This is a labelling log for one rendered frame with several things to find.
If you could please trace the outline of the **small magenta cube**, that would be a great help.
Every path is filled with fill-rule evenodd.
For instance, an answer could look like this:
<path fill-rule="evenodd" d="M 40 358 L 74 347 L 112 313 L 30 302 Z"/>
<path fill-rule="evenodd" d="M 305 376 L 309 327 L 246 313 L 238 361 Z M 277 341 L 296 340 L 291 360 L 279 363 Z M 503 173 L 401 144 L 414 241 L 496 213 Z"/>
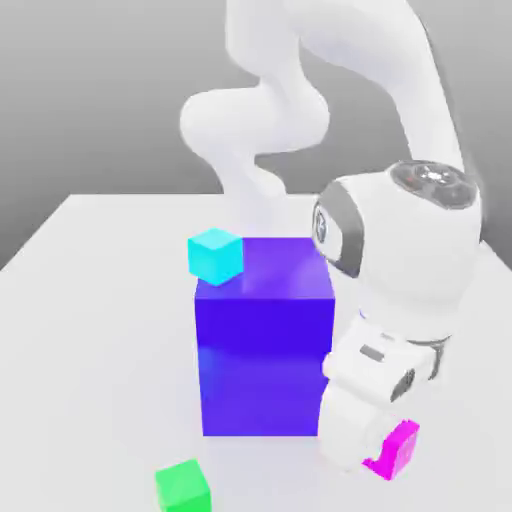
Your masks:
<path fill-rule="evenodd" d="M 420 425 L 413 420 L 403 420 L 385 438 L 376 460 L 365 459 L 362 464 L 391 481 L 410 462 L 417 441 Z"/>

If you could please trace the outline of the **small green cube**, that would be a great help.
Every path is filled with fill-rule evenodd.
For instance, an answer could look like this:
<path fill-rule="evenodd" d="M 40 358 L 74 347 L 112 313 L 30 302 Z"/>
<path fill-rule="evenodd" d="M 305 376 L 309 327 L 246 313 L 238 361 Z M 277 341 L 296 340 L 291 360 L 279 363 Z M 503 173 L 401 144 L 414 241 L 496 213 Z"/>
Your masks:
<path fill-rule="evenodd" d="M 196 459 L 155 473 L 161 512 L 212 512 L 210 487 Z"/>

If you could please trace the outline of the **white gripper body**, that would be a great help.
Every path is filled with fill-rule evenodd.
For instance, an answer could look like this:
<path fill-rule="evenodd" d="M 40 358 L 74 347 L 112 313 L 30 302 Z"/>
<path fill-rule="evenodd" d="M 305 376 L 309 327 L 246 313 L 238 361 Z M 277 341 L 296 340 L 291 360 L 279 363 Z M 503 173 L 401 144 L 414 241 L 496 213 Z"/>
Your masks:
<path fill-rule="evenodd" d="M 344 472 L 378 459 L 384 440 L 401 420 L 330 381 L 323 393 L 318 439 L 322 454 Z"/>

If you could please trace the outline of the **large blue box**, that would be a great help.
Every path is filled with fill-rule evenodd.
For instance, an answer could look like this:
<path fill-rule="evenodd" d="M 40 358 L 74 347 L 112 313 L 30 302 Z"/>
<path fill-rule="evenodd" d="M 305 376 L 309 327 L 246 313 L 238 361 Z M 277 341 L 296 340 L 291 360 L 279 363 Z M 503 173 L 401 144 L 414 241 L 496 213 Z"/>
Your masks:
<path fill-rule="evenodd" d="M 245 239 L 243 273 L 194 306 L 204 435 L 316 436 L 335 296 L 312 240 Z"/>

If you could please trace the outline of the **small cyan cube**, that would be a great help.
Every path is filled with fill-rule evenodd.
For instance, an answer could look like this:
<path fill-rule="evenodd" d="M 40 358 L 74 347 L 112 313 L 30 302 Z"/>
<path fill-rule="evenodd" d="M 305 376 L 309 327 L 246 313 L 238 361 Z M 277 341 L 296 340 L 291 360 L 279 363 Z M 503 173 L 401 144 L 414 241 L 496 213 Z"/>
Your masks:
<path fill-rule="evenodd" d="M 195 277 L 220 286 L 244 271 L 243 239 L 211 228 L 187 240 L 188 269 Z"/>

